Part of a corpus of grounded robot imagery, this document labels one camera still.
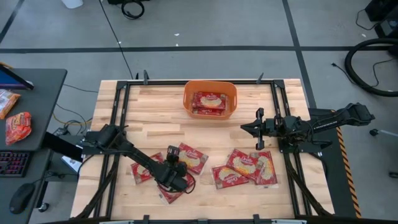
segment wafer package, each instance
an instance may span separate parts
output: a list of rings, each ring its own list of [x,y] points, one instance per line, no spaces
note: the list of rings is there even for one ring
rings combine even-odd
[[[154,154],[153,156],[150,157],[151,159],[157,161],[157,162],[163,162],[163,155],[161,152]],[[146,180],[149,180],[152,178],[151,174],[145,167],[141,166],[138,163],[131,164],[131,175],[133,180],[135,181],[135,184],[140,184]]]
[[[0,90],[0,119],[6,118],[8,112],[10,112],[19,97],[20,94],[7,90]]]
[[[189,174],[186,175],[184,178],[188,182],[188,191],[189,191],[190,187],[192,187],[194,185],[195,180]],[[161,185],[158,185],[157,188],[159,190],[160,199],[162,200],[163,203],[165,203],[167,205],[173,203],[177,198],[179,198],[182,194],[184,194],[184,192],[176,192],[176,193],[167,192],[165,190],[165,188],[163,186],[161,186]]]
[[[227,166],[211,168],[211,175],[213,176],[217,190],[249,182],[247,177],[231,170]]]
[[[263,185],[266,187],[277,187],[277,178],[272,162],[271,152],[252,152],[251,157],[258,158],[264,165],[261,168],[260,175],[256,179],[256,185]]]
[[[197,92],[193,95],[192,108],[225,110],[227,96],[222,93]]]
[[[257,158],[250,157],[237,149],[234,149],[227,158],[226,166],[241,175],[256,181],[263,163]]]
[[[221,116],[224,114],[225,110],[220,109],[211,109],[211,108],[197,108],[193,109],[193,114],[202,114],[202,115],[213,115],[213,116]]]
[[[208,156],[184,143],[181,143],[178,148],[180,149],[180,161],[185,162],[188,169],[194,174],[201,174]]]

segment monitor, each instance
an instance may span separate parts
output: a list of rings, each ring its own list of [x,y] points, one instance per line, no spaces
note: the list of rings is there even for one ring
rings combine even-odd
[[[0,65],[0,89],[33,90],[33,84],[25,81],[8,68]]]

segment wooden table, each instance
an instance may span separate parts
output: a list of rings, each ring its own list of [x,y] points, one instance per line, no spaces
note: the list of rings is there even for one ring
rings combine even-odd
[[[104,124],[109,123],[116,82],[114,80],[101,82],[92,130],[100,130]],[[310,119],[300,80],[286,79],[285,86],[292,115],[301,116],[304,120]],[[126,116],[128,140],[148,155],[158,152],[165,154],[168,145],[178,146],[180,142],[184,142],[209,155],[209,159],[202,175],[194,176],[197,186],[193,193],[182,195],[171,205],[164,205],[153,180],[133,185],[130,175],[130,164],[133,161],[128,157],[122,157],[118,169],[112,220],[142,220],[143,215],[150,215],[151,220],[236,219],[252,218],[253,214],[259,214],[260,218],[294,217],[284,159],[275,138],[264,138],[266,148],[263,151],[272,153],[279,188],[258,189],[253,183],[249,183],[221,190],[215,189],[210,173],[212,166],[223,164],[228,153],[234,148],[245,153],[256,151],[257,139],[252,138],[239,126],[253,122],[259,107],[264,108],[264,119],[273,118],[275,115],[269,86],[237,85],[236,87],[238,108],[226,121],[189,117],[182,105],[184,86],[150,85],[131,88]],[[333,213],[322,163],[308,154],[301,154],[300,157],[307,187],[323,207]],[[102,161],[103,156],[95,156],[82,167],[71,217],[83,210],[98,188]],[[300,211],[303,214],[302,197],[298,187],[296,191]],[[107,198],[106,192],[101,215],[105,214],[104,201]]]

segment snack package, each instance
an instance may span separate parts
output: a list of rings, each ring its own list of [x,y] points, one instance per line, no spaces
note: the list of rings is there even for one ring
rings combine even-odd
[[[17,102],[20,94],[12,93],[7,90],[0,90],[0,119],[6,118],[12,106]]]
[[[226,163],[228,168],[254,181],[259,176],[262,165],[263,163],[257,158],[250,157],[237,149],[234,149],[228,156]]]
[[[274,169],[274,163],[272,162],[271,152],[252,152],[251,157],[258,158],[259,161],[263,162],[260,175],[256,179],[256,185],[273,186],[278,183],[276,179],[276,173]]]
[[[180,161],[185,162],[187,168],[194,174],[200,175],[203,172],[208,156],[184,143],[181,143],[178,148],[180,149],[180,154],[178,155]]]
[[[29,112],[22,112],[7,118],[6,121],[6,144],[11,145],[26,138],[31,132],[31,115]]]
[[[193,177],[191,175],[186,175],[185,179],[188,182],[188,191],[190,190],[190,187],[193,186],[193,183],[195,182],[195,180],[193,179]],[[169,205],[171,203],[173,203],[177,198],[179,198],[182,194],[184,194],[184,192],[176,192],[176,193],[170,193],[167,192],[163,186],[158,185],[157,186],[158,190],[159,190],[159,197],[162,200],[163,203]]]
[[[197,92],[193,95],[192,108],[211,108],[225,110],[225,107],[225,94]]]
[[[211,108],[197,108],[197,109],[193,109],[192,113],[193,114],[221,116],[221,115],[223,115],[224,110],[211,109]]]
[[[154,154],[153,156],[150,157],[151,159],[158,161],[158,162],[163,162],[163,155],[161,152]],[[135,181],[135,184],[140,184],[146,180],[149,180],[152,178],[151,174],[145,167],[141,166],[138,163],[131,164],[131,176],[133,180]]]
[[[217,190],[249,182],[247,177],[231,170],[227,166],[211,168],[211,175],[213,176]]]

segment metal frame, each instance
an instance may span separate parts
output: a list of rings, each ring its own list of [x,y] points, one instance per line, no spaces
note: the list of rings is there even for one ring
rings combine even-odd
[[[112,115],[111,115],[111,124],[114,124],[116,122],[116,116],[118,113],[118,105],[119,105],[119,99],[120,99],[120,94],[121,90],[125,89],[124,92],[124,100],[123,100],[123,107],[121,111],[121,119],[120,119],[120,127],[124,127],[125,122],[126,122],[126,114],[127,114],[127,107],[128,107],[128,101],[129,101],[129,93],[130,93],[130,88],[134,85],[185,85],[189,80],[131,80],[131,81],[118,81],[116,85],[116,93],[114,97],[114,102],[113,102],[113,110],[112,110]],[[283,107],[285,114],[288,116],[290,115],[290,108],[289,108],[289,102],[287,101],[287,95],[286,95],[286,90],[285,90],[285,85],[283,80],[215,80],[215,81],[223,81],[223,82],[231,82],[232,84],[235,85],[269,85],[271,88],[271,93],[272,93],[272,99],[274,101],[274,108],[275,108],[275,114],[277,116],[278,122],[280,122],[280,119],[282,118],[281,112],[280,112],[280,104],[278,101],[277,97],[277,89],[280,89],[281,95],[282,95],[282,102],[283,102]],[[119,165],[119,158],[120,156],[114,156],[114,163],[117,163]],[[294,158],[295,158],[295,163],[296,163],[296,169],[298,176],[300,177],[301,181],[305,183],[304,180],[304,175],[303,175],[303,169],[302,169],[302,164],[300,160],[300,155],[298,153],[294,153]],[[284,160],[285,160],[285,165],[286,167],[288,164],[291,163],[290,161],[290,156],[289,153],[284,153]],[[104,182],[104,178],[106,177],[106,173],[108,170],[108,164],[109,164],[109,155],[104,155],[104,160],[103,160],[103,166],[101,170],[101,175],[100,175],[100,180],[99,184]],[[300,215],[300,210],[299,210],[299,203],[297,201],[297,194],[295,190],[295,185],[294,185],[294,180],[293,178],[287,174],[287,178],[289,181],[289,190],[290,190],[290,197],[292,200],[292,206],[293,206],[293,211],[294,211],[294,216],[297,217]],[[107,200],[107,205],[106,205],[106,217],[111,217],[112,214],[112,208],[113,208],[113,198],[114,198],[114,191],[116,188],[116,179],[117,175],[113,178],[111,181],[110,187],[109,187],[109,195],[108,195],[108,200]],[[305,207],[305,214],[306,215],[311,215],[311,206],[307,200],[307,198],[303,194],[303,201],[304,201],[304,207]],[[101,200],[97,203],[95,207],[95,212],[94,212],[94,217],[99,217],[100,216],[100,210],[101,210]],[[164,220],[162,223],[176,223],[177,220]],[[178,222],[186,222],[187,220],[178,220]],[[270,223],[270,219],[266,220],[261,220],[258,218],[257,214],[254,214],[254,219],[253,220],[224,220],[225,223]]]

